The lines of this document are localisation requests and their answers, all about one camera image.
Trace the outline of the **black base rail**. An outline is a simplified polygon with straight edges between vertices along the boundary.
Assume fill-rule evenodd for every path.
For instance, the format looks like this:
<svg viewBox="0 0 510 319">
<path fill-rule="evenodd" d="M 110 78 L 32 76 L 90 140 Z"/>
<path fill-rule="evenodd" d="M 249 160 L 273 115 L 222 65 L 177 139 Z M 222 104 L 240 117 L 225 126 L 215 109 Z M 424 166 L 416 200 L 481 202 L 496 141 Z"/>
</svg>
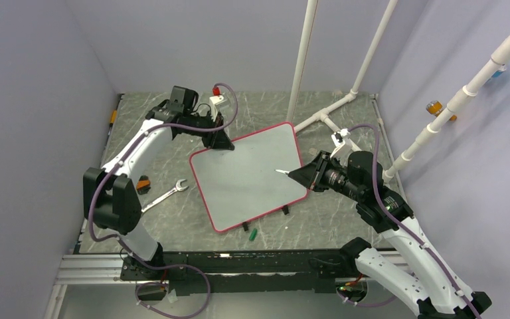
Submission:
<svg viewBox="0 0 510 319">
<path fill-rule="evenodd" d="M 166 252 L 168 270 L 152 270 L 124 257 L 124 282 L 163 281 L 179 296 L 310 290 L 332 293 L 359 272 L 338 249 Z"/>
</svg>

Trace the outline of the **aluminium extrusion rail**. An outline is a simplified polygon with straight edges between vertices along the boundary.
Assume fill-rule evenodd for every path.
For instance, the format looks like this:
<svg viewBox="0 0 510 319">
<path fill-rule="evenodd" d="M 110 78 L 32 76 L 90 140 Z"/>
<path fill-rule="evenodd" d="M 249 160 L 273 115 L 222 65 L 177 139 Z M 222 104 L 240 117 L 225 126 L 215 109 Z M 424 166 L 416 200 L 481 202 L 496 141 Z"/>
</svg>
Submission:
<svg viewBox="0 0 510 319">
<path fill-rule="evenodd" d="M 123 260 L 116 254 L 64 255 L 55 284 L 121 284 Z"/>
</svg>

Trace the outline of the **orange wall knob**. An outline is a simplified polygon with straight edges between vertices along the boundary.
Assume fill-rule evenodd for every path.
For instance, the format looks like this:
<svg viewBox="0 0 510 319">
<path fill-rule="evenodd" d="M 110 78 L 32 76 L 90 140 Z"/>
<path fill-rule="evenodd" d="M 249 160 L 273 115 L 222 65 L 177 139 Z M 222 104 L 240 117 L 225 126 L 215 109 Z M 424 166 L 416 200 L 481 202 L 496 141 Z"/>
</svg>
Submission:
<svg viewBox="0 0 510 319">
<path fill-rule="evenodd" d="M 438 100 L 433 100 L 426 106 L 427 112 L 435 117 L 438 117 L 442 113 L 443 109 L 444 107 L 442 103 Z"/>
</svg>

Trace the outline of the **white PVC pipe frame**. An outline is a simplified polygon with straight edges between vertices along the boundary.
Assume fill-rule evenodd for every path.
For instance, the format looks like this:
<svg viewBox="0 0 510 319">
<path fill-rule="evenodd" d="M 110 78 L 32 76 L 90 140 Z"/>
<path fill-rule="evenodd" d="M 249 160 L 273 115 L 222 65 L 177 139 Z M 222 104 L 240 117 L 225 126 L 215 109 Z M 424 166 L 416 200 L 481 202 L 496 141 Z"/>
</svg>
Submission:
<svg viewBox="0 0 510 319">
<path fill-rule="evenodd" d="M 297 52 L 290 59 L 294 75 L 285 90 L 286 121 L 298 135 L 341 126 L 370 94 L 379 92 L 387 76 L 383 62 L 397 56 L 398 44 L 385 40 L 397 33 L 397 14 L 406 1 L 299 1 L 301 27 Z"/>
</svg>

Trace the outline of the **white diagonal pipe rail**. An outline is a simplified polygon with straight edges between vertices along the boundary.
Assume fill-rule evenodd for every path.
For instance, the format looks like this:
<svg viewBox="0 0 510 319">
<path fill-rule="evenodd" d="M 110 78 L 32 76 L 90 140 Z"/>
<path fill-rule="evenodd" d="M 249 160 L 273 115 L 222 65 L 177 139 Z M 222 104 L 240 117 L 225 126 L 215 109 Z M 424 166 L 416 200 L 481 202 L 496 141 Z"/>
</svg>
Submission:
<svg viewBox="0 0 510 319">
<path fill-rule="evenodd" d="M 510 35 L 494 50 L 489 60 L 477 74 L 446 104 L 442 112 L 417 135 L 413 143 L 394 161 L 393 165 L 383 172 L 385 179 L 392 179 L 397 172 L 406 168 L 420 148 L 425 146 L 442 126 L 450 121 L 463 107 L 468 105 L 479 92 L 480 88 L 503 66 L 510 61 Z"/>
</svg>

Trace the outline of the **silver open-end wrench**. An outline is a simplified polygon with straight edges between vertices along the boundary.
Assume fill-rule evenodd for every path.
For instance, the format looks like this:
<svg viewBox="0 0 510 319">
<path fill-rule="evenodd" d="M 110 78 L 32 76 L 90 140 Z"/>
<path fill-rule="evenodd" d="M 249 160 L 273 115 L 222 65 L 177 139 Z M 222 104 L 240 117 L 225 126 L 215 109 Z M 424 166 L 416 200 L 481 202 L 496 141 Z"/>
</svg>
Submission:
<svg viewBox="0 0 510 319">
<path fill-rule="evenodd" d="M 155 207 L 156 205 L 158 205 L 162 201 L 166 200 L 168 197 L 172 196 L 174 193 L 178 193 L 178 192 L 182 192 L 182 191 L 187 190 L 189 188 L 189 186 L 186 185 L 186 182 L 187 182 L 187 179 L 179 179 L 179 180 L 177 180 L 175 185 L 170 190 L 168 190 L 163 195 L 159 196 L 158 198 L 154 199 L 152 202 L 150 202 L 147 205 L 145 205 L 142 208 L 141 213 L 145 214 L 151 208 Z"/>
</svg>

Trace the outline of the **blue wall knob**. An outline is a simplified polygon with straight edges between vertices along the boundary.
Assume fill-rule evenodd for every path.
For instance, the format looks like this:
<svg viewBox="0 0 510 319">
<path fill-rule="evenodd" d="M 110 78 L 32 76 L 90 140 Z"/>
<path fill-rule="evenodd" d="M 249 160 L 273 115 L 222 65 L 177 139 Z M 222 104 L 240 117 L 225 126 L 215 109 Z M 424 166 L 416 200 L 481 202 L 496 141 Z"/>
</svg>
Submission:
<svg viewBox="0 0 510 319">
<path fill-rule="evenodd" d="M 507 70 L 507 66 L 505 64 L 501 65 L 491 76 L 492 78 L 497 78 L 501 76 Z"/>
</svg>

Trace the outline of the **pink framed whiteboard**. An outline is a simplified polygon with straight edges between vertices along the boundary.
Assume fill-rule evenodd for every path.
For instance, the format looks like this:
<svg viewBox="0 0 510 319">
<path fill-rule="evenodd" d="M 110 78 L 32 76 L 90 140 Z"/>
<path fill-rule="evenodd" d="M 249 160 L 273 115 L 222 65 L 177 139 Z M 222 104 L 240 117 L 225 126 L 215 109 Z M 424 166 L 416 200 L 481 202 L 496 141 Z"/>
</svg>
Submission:
<svg viewBox="0 0 510 319">
<path fill-rule="evenodd" d="M 308 190 L 275 169 L 302 166 L 289 122 L 239 137 L 230 150 L 201 150 L 189 158 L 212 228 L 224 233 L 305 199 Z"/>
</svg>

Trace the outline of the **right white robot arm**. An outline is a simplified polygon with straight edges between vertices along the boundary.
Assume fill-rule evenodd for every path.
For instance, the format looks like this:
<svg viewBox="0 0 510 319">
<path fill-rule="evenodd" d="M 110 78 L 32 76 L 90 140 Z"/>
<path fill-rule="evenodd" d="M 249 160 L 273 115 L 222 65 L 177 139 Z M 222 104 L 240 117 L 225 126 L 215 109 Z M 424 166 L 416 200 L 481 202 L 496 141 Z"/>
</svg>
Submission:
<svg viewBox="0 0 510 319">
<path fill-rule="evenodd" d="M 357 213 L 387 240 L 410 267 L 407 273 L 356 237 L 339 250 L 343 273 L 361 273 L 405 303 L 417 318 L 479 318 L 490 297 L 472 290 L 450 269 L 422 231 L 407 202 L 384 185 L 374 153 L 349 154 L 342 165 L 329 152 L 286 175 L 314 192 L 332 190 L 352 199 Z"/>
</svg>

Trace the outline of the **green marker cap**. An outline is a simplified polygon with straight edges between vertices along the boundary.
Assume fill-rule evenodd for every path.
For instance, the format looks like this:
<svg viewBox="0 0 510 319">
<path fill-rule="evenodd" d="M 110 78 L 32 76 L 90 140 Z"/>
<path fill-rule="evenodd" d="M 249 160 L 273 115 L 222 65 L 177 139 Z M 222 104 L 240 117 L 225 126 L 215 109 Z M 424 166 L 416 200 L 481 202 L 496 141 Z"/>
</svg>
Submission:
<svg viewBox="0 0 510 319">
<path fill-rule="evenodd" d="M 253 241 L 256 238 L 257 234 L 258 234 L 258 230 L 257 229 L 253 229 L 251 234 L 249 235 L 248 240 L 249 241 Z"/>
</svg>

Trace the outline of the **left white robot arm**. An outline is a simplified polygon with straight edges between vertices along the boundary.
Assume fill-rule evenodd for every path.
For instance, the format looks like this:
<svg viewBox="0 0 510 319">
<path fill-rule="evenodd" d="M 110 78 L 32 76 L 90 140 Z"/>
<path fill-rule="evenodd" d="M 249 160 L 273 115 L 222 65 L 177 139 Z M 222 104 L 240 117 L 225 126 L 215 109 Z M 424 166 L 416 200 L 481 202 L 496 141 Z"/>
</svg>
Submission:
<svg viewBox="0 0 510 319">
<path fill-rule="evenodd" d="M 126 264 L 148 279 L 162 279 L 169 266 L 162 244 L 141 222 L 137 182 L 155 156 L 179 134 L 199 137 L 209 150 L 234 149 L 224 131 L 233 121 L 225 120 L 220 111 L 226 100 L 220 88 L 231 94 L 236 117 L 238 99 L 229 85 L 219 82 L 213 86 L 205 114 L 197 106 L 198 92 L 174 86 L 167 99 L 146 113 L 139 130 L 118 155 L 101 168 L 90 167 L 84 172 L 84 217 L 90 238 L 96 243 L 117 241 L 127 252 Z"/>
</svg>

